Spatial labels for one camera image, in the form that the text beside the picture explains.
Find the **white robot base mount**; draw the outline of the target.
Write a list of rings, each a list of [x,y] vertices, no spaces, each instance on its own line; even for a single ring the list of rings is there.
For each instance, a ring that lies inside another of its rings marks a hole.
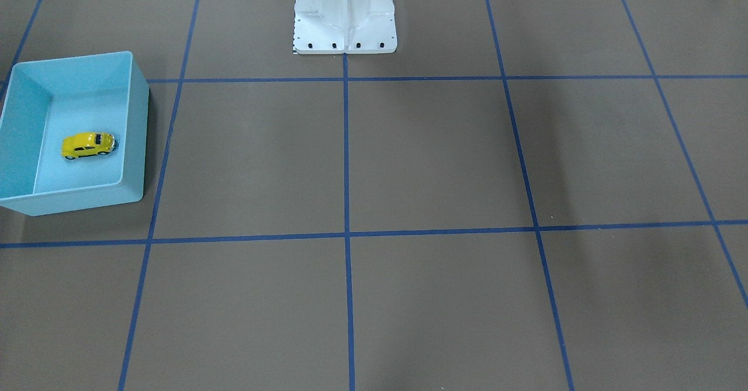
[[[295,0],[292,51],[390,54],[398,48],[394,0]]]

